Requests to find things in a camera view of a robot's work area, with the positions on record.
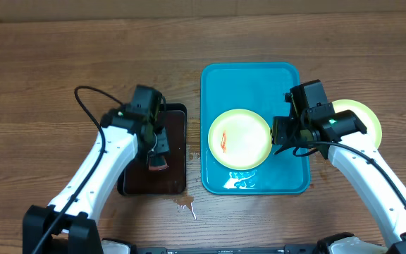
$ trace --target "wooden table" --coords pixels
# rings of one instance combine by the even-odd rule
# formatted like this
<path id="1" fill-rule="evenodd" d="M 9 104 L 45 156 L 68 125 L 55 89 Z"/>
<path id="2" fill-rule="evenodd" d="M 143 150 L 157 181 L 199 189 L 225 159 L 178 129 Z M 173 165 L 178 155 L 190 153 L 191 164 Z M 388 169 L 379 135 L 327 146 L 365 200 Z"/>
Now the wooden table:
<path id="1" fill-rule="evenodd" d="M 381 120 L 380 152 L 406 185 L 406 13 L 0 24 L 0 253 L 20 253 L 21 220 L 66 185 L 97 134 L 73 88 L 130 100 L 138 83 L 188 110 L 187 191 L 125 198 L 114 191 L 101 237 L 200 248 L 313 243 L 351 231 L 383 243 L 344 176 L 311 156 L 302 195 L 213 195 L 200 181 L 199 79 L 216 62 L 287 61 L 321 79 L 331 100 L 355 99 Z M 101 116 L 115 106 L 83 92 Z M 177 210 L 189 204 L 189 210 Z"/>

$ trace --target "white plate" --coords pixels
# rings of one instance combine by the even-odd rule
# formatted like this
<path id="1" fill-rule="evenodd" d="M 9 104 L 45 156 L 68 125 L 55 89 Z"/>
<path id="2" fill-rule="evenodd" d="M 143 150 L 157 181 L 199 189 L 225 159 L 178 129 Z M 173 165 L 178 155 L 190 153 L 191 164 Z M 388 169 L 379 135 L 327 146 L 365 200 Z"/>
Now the white plate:
<path id="1" fill-rule="evenodd" d="M 270 154 L 271 129 L 253 111 L 233 109 L 214 120 L 209 129 L 208 144 L 212 155 L 225 167 L 252 169 Z"/>
<path id="2" fill-rule="evenodd" d="M 367 133 L 374 141 L 375 147 L 379 148 L 382 135 L 381 124 L 379 118 L 377 118 L 375 113 L 369 107 L 361 102 L 351 99 L 339 99 L 333 102 L 333 108 L 336 113 L 345 110 L 352 110 L 366 126 Z"/>

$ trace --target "orange food residue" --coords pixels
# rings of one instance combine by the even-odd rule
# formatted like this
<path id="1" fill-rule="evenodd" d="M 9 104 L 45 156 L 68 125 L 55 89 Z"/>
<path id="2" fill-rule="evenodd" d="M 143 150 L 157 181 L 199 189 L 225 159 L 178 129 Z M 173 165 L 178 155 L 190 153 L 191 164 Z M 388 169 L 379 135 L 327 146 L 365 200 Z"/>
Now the orange food residue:
<path id="1" fill-rule="evenodd" d="M 220 143 L 220 146 L 222 147 L 223 153 L 226 153 L 226 132 L 225 131 L 223 131 L 222 143 Z"/>

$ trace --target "teal tray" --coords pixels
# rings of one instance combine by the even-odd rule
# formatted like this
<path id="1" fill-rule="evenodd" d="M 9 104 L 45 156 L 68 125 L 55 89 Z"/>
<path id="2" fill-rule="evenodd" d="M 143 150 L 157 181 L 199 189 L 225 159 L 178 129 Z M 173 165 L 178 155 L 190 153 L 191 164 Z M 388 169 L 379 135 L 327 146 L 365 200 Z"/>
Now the teal tray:
<path id="1" fill-rule="evenodd" d="M 230 109 L 249 109 L 269 127 L 274 116 L 288 116 L 284 94 L 299 85 L 297 69 L 288 63 L 215 63 L 202 72 L 201 158 L 202 183 L 215 194 L 298 194 L 309 185 L 308 157 L 294 157 L 292 149 L 273 155 L 247 171 L 229 169 L 212 156 L 208 132 L 217 116 Z"/>

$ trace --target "liquid spill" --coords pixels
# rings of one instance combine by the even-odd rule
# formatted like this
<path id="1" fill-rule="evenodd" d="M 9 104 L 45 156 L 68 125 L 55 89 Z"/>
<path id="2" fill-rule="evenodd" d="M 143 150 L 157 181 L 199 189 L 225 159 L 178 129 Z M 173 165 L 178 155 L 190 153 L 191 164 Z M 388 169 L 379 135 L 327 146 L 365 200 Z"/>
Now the liquid spill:
<path id="1" fill-rule="evenodd" d="M 192 216 L 194 219 L 197 219 L 197 215 L 194 212 L 194 197 L 189 196 L 187 194 L 187 189 L 184 190 L 183 194 L 178 195 L 178 196 L 171 196 L 171 197 L 166 197 L 166 199 L 172 200 L 176 204 L 176 209 L 178 212 L 180 212 L 180 208 L 184 210 L 185 208 L 188 208 L 189 211 L 192 213 Z"/>
<path id="2" fill-rule="evenodd" d="M 178 212 L 180 212 L 180 207 L 181 207 L 181 209 L 184 209 L 184 207 L 189 208 L 189 207 L 187 207 L 187 205 L 177 205 L 177 206 L 176 206 L 176 209 L 177 209 Z M 197 219 L 197 215 L 195 215 L 194 207 L 192 206 L 192 203 L 190 203 L 190 208 L 189 208 L 189 210 L 190 210 L 190 212 L 192 213 L 192 216 L 194 217 L 194 219 L 196 220 L 196 219 Z"/>

